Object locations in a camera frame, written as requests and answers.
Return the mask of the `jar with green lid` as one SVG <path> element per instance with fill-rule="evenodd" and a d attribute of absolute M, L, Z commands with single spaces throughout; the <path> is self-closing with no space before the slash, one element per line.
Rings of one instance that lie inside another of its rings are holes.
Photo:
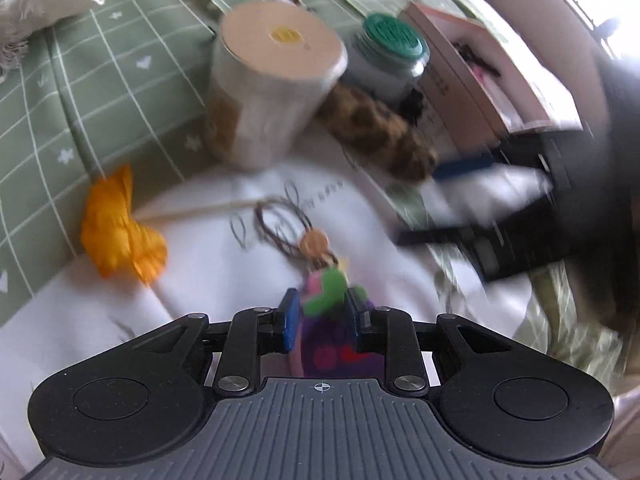
<path fill-rule="evenodd" d="M 412 26 L 385 13 L 369 14 L 343 41 L 348 63 L 342 81 L 391 107 L 408 96 L 431 57 Z"/>

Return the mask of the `clear jar beige lid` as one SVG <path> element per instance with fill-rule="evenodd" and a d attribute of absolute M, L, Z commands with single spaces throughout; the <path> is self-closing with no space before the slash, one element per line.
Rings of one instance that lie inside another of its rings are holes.
<path fill-rule="evenodd" d="M 291 151 L 346 67 L 340 36 L 302 6 L 286 0 L 235 6 L 213 46 L 209 149 L 234 168 L 271 166 Z"/>

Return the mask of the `purple eggplant sponge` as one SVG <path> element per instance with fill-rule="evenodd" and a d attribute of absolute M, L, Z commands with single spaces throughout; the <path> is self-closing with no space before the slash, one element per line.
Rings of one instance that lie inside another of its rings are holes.
<path fill-rule="evenodd" d="M 348 279 L 341 268 L 328 266 L 308 275 L 300 298 L 295 347 L 288 354 L 294 376 L 306 378 L 378 378 L 383 357 L 358 353 L 344 315 Z"/>

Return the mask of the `leopard fur scrunchie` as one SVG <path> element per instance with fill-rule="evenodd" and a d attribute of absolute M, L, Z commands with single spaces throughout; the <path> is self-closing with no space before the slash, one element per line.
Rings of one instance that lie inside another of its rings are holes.
<path fill-rule="evenodd" d="M 422 133 L 357 87 L 338 82 L 314 120 L 346 148 L 398 180 L 423 182 L 436 167 L 433 145 Z"/>

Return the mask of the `green grid blanket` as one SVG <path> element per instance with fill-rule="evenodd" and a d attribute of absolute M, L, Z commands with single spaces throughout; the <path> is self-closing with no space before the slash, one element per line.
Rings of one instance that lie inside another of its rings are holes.
<path fill-rule="evenodd" d="M 252 0 L 104 0 L 36 32 L 1 86 L 1 316 L 81 251 L 91 182 L 130 164 L 138 203 L 210 164 L 201 144 L 210 48 Z M 420 1 L 467 18 L 480 0 L 302 0 L 340 32 Z"/>

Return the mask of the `pink cardboard box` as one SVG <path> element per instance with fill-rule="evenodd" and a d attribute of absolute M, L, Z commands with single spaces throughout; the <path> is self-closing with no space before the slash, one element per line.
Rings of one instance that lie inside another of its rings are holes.
<path fill-rule="evenodd" d="M 580 126 L 573 98 L 555 76 L 535 62 L 527 79 L 484 25 L 417 2 L 399 17 L 431 49 L 419 81 L 426 99 L 421 127 L 442 158 L 525 129 Z"/>

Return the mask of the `orange fabric flower stick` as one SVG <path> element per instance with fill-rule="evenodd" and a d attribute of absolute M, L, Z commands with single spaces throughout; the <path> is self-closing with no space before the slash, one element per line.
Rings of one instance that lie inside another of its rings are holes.
<path fill-rule="evenodd" d="M 129 273 L 149 286 L 166 269 L 163 235 L 132 215 L 134 174 L 126 164 L 93 183 L 85 203 L 80 241 L 101 278 Z"/>

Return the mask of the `black scrunchie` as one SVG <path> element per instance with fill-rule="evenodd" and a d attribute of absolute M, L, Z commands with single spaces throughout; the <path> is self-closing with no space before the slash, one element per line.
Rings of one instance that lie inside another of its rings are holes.
<path fill-rule="evenodd" d="M 410 92 L 399 102 L 397 114 L 404 118 L 409 125 L 416 127 L 424 110 L 424 95 L 416 88 Z"/>

